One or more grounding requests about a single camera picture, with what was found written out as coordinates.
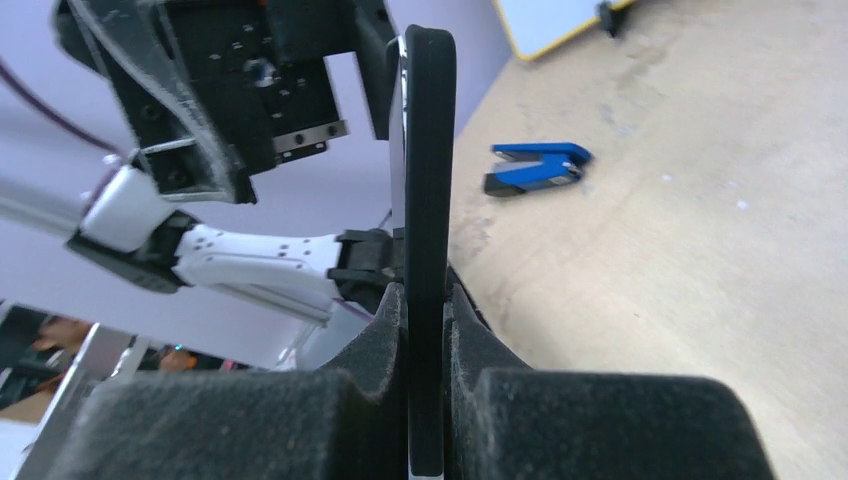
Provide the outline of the black phone case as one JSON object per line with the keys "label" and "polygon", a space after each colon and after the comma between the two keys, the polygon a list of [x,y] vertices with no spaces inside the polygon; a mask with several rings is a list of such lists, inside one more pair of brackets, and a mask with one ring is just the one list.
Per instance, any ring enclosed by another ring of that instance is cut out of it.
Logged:
{"label": "black phone case", "polygon": [[457,54],[446,30],[411,25],[406,47],[405,261],[409,462],[444,471],[442,338],[455,128]]}

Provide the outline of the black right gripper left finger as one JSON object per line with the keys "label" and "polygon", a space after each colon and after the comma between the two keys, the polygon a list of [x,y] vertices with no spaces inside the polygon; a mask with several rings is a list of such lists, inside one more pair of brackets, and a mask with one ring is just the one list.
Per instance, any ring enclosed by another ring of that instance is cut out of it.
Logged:
{"label": "black right gripper left finger", "polygon": [[403,289],[313,371],[138,374],[98,386],[54,479],[404,479]]}

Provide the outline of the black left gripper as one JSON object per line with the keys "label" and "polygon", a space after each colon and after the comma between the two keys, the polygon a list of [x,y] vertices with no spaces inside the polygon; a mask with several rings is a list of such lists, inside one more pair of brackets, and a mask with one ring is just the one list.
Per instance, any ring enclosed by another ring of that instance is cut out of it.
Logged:
{"label": "black left gripper", "polygon": [[254,204],[254,175],[345,136],[332,55],[357,58],[374,136],[389,138],[397,32],[382,0],[60,1],[54,28],[110,83],[130,164],[169,202]]}

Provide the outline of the black smartphone white edge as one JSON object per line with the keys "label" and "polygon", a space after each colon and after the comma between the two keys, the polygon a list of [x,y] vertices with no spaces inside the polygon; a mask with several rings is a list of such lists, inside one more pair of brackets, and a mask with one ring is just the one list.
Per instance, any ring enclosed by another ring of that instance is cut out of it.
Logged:
{"label": "black smartphone white edge", "polygon": [[389,44],[389,59],[395,61],[393,98],[389,118],[389,160],[392,231],[405,226],[406,198],[406,43],[399,35]]}

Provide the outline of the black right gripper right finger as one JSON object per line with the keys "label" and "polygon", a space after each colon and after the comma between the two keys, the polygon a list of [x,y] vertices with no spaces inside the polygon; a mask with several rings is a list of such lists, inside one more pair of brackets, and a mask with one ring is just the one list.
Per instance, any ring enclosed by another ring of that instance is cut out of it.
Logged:
{"label": "black right gripper right finger", "polygon": [[445,316],[449,479],[770,479],[748,412],[708,378],[536,370],[461,288]]}

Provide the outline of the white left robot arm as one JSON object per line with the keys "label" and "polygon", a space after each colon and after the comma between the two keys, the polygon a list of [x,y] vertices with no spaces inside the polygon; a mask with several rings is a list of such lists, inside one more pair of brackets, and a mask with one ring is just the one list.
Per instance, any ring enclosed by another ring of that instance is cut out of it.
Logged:
{"label": "white left robot arm", "polygon": [[389,136],[402,43],[381,1],[60,1],[63,49],[107,80],[136,141],[75,207],[3,181],[1,215],[147,290],[200,286],[322,325],[374,311],[387,234],[228,232],[184,207],[253,204],[251,179],[324,152],[348,129],[325,60],[353,53],[374,135]]}

